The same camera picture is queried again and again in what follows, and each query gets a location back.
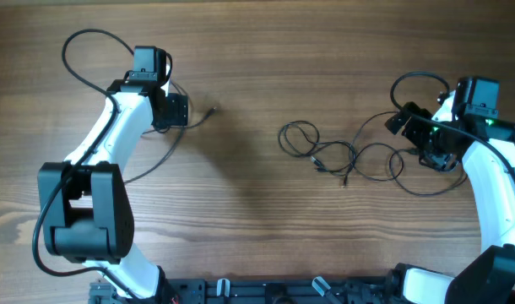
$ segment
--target black plastic housing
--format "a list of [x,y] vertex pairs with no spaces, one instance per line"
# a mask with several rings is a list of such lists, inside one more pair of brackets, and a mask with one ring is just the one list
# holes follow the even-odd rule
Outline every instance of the black plastic housing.
[[454,95],[453,113],[459,117],[471,114],[497,118],[499,91],[500,84],[494,79],[480,76],[459,79]]
[[[409,301],[382,293],[384,277],[328,280],[331,292],[347,304],[408,304]],[[311,280],[240,280],[231,281],[229,297],[217,296],[217,281],[169,280],[181,304],[331,304],[312,287]],[[113,299],[115,288],[109,283],[90,285],[89,303],[137,303],[131,299]],[[173,304],[171,295],[150,303]]]
[[128,78],[165,84],[165,59],[166,52],[156,46],[136,46],[133,51],[133,70]]
[[[45,163],[38,172],[38,190],[44,208],[68,163]],[[92,197],[92,208],[73,208],[70,200],[83,193]],[[52,255],[72,263],[86,259],[118,263],[133,242],[133,215],[118,165],[82,166],[55,197],[44,220],[44,241]]]
[[454,278],[445,303],[506,303],[514,285],[515,246],[491,246]]

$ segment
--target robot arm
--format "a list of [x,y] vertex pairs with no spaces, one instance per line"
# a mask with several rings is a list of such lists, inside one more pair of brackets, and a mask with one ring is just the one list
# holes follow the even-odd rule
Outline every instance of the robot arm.
[[[460,79],[457,92],[452,92],[446,99],[438,99],[442,107],[434,116],[413,103],[405,107],[422,117],[484,138],[515,171],[515,124],[497,119],[497,90],[498,84],[494,80]],[[463,169],[474,189],[481,229],[481,255],[456,278],[417,267],[397,269],[396,274],[402,277],[403,298],[421,304],[507,302],[515,284],[515,184],[512,174],[483,144],[413,120],[406,123],[404,118],[400,112],[386,126],[396,133],[398,127],[405,124],[402,134],[419,149],[422,165],[437,171],[450,171],[458,158],[462,159]]]
[[[134,67],[129,78],[115,80],[107,90],[117,101],[119,110],[114,123],[97,150],[74,170],[69,182],[52,200],[43,222],[43,231],[50,254],[63,256],[72,263],[82,263],[87,267],[101,267],[115,280],[107,278],[120,297],[129,298],[127,292],[130,290],[132,296],[148,299],[149,302],[178,303],[178,296],[161,268],[149,262],[133,244],[133,214],[122,180],[128,158],[145,129],[150,125],[156,130],[187,125],[187,100],[167,93],[169,79],[166,75],[171,67],[166,68],[165,56],[165,51],[153,46],[136,47]],[[406,104],[404,109],[485,138],[515,169],[515,125],[497,120],[496,99],[497,82],[465,79],[459,83],[456,95],[442,99],[442,108],[435,116],[414,103]],[[42,208],[55,185],[98,137],[112,111],[112,104],[107,100],[100,119],[84,142],[63,163],[45,163],[42,166],[38,174]],[[483,253],[457,278],[399,264],[385,283],[378,280],[383,289],[375,290],[377,285],[374,281],[368,285],[368,291],[360,292],[360,298],[368,298],[372,292],[376,292],[376,303],[393,297],[395,303],[505,302],[515,283],[515,186],[511,174],[504,171],[505,166],[500,158],[483,144],[409,119],[404,111],[386,123],[395,134],[404,125],[402,134],[420,151],[422,165],[437,171],[450,171],[462,160],[474,188]],[[72,208],[69,201],[79,199],[83,194],[92,197],[92,208]],[[316,283],[313,288],[323,298],[308,301],[336,303],[339,293],[335,291],[337,293],[334,294],[331,285],[326,284],[323,278],[318,281],[321,284]],[[223,297],[224,303],[230,303],[230,288],[226,282],[229,280],[219,281],[218,284],[205,284],[200,280],[200,291],[195,294],[196,290],[187,290],[186,299],[190,299],[188,303],[205,303],[205,297],[209,298],[209,292],[212,292],[209,289],[215,289],[218,290],[217,296],[211,302],[220,303]],[[205,284],[207,293],[202,290],[202,284]],[[252,290],[258,295],[247,299],[261,303],[260,299],[268,299],[268,295],[278,300],[278,295],[283,298],[286,296],[282,295],[294,292],[286,288],[286,284],[287,281],[285,284],[275,281],[244,283],[242,286],[253,286]],[[301,282],[291,284],[299,286]],[[237,288],[240,286],[233,285],[231,292]],[[301,296],[312,296],[306,289],[311,286],[297,288],[304,291]],[[333,285],[333,288],[339,290],[339,284]],[[350,292],[354,291],[345,292],[348,300]],[[110,292],[107,299],[112,301]],[[237,298],[240,303],[246,303],[244,299],[242,296]]]
[[[166,75],[171,67],[166,65],[165,56],[165,51],[153,46],[136,46],[129,79],[115,80],[107,90],[117,102],[115,121],[57,196],[44,220],[49,253],[86,267],[102,267],[118,284],[142,299],[165,292],[165,275],[133,243],[133,215],[122,172],[140,136],[151,125],[156,129],[187,125],[187,98],[168,93]],[[92,145],[112,111],[113,105],[106,99],[104,111],[83,143],[63,163],[42,166],[38,174],[41,202]],[[92,196],[92,209],[70,205],[69,200],[79,199],[82,193]],[[106,279],[117,288],[119,296],[130,297],[122,286]]]

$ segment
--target cable connector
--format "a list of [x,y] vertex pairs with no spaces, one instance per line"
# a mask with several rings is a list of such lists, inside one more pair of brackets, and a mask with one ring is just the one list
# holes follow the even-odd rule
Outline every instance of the cable connector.
[[419,149],[418,148],[410,148],[406,149],[405,152],[409,155],[419,155]]
[[325,168],[325,165],[317,158],[315,158],[314,156],[310,157],[310,161],[314,163],[314,165],[316,165],[318,168],[321,168],[321,169],[324,169]]

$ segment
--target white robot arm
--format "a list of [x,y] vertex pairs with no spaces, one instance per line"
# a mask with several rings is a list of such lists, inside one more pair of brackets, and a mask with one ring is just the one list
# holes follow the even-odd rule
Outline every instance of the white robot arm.
[[[96,151],[79,166],[72,180],[52,201],[53,204],[47,211],[43,223],[44,239],[49,253],[64,256],[70,262],[82,263],[86,267],[98,267],[102,269],[101,274],[111,274],[111,277],[106,278],[116,288],[117,294],[121,298],[127,298],[129,302],[145,299],[152,303],[179,303],[161,268],[149,262],[133,244],[133,215],[122,181],[122,172],[128,158],[141,134],[149,126],[162,129],[172,125],[187,125],[187,105],[184,104],[184,100],[170,100],[167,82],[169,79],[161,76],[166,75],[171,69],[170,66],[164,68],[165,59],[161,60],[164,54],[164,51],[152,46],[136,47],[134,68],[130,78],[116,80],[107,90],[117,102],[118,113],[115,121],[97,145]],[[454,126],[469,122],[468,130],[474,133],[483,132],[488,143],[504,155],[515,170],[515,125],[495,118],[495,100],[493,105],[475,102],[480,97],[477,94],[494,95],[495,99],[497,98],[497,87],[494,92],[493,83],[489,84],[486,80],[471,79],[469,90],[457,89],[456,96],[453,92],[444,98],[442,108],[434,116],[417,106],[407,107],[409,111],[417,111],[436,122],[450,123]],[[462,98],[468,96],[467,99],[459,98],[459,92]],[[106,100],[106,108],[100,119],[84,142],[68,155],[65,162],[44,164],[38,175],[42,206],[65,172],[76,165],[98,137],[113,110],[111,101]],[[515,282],[515,183],[511,172],[508,172],[500,158],[483,144],[473,140],[466,141],[464,137],[454,137],[447,133],[447,130],[432,130],[431,127],[414,122],[413,119],[410,121],[409,115],[405,114],[401,111],[386,125],[393,133],[397,133],[404,124],[406,125],[403,135],[420,150],[421,164],[444,171],[452,169],[458,163],[452,155],[462,158],[463,168],[474,189],[483,254],[457,278],[417,267],[404,267],[402,271],[395,269],[393,277],[397,279],[387,283],[401,289],[395,303],[464,303],[459,300],[463,296],[484,295],[484,292],[480,291],[480,286],[468,288],[464,284],[465,277],[473,275],[474,269],[480,278],[497,276],[496,280],[505,282],[501,283],[505,287],[499,286],[499,291],[503,288],[506,290],[511,281]],[[82,193],[90,193],[92,196],[92,209],[76,210],[69,206],[69,199],[79,198]],[[210,286],[211,290],[218,290],[214,301],[211,302],[231,303],[226,299],[234,287],[230,289],[226,282],[229,283],[229,280],[221,280],[217,285]],[[258,284],[259,288],[263,287],[264,295],[256,289],[259,295],[250,296],[248,300],[239,297],[233,303],[262,303],[260,299],[267,298],[269,283]],[[316,278],[313,283],[307,287],[316,289],[323,298],[313,299],[309,303],[342,303],[332,294],[331,286],[323,278]],[[495,286],[491,285],[489,290],[495,291]],[[200,292],[203,297],[209,297],[205,291]],[[387,292],[388,296],[393,296],[393,293]],[[208,303],[206,299],[196,301]],[[293,302],[283,300],[278,303]]]

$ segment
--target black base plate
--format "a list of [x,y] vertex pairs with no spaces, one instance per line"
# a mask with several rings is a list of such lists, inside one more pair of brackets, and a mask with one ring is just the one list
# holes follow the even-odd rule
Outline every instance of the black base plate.
[[[384,299],[382,289],[385,278],[366,277],[348,280],[328,280],[331,291],[343,304],[407,303],[396,298]],[[179,303],[165,304],[330,304],[312,287],[311,280],[254,280],[231,281],[230,297],[217,297],[217,281],[169,280],[179,295]],[[271,296],[271,290],[285,290],[283,295]],[[117,297],[109,283],[90,285],[89,304],[134,303]]]

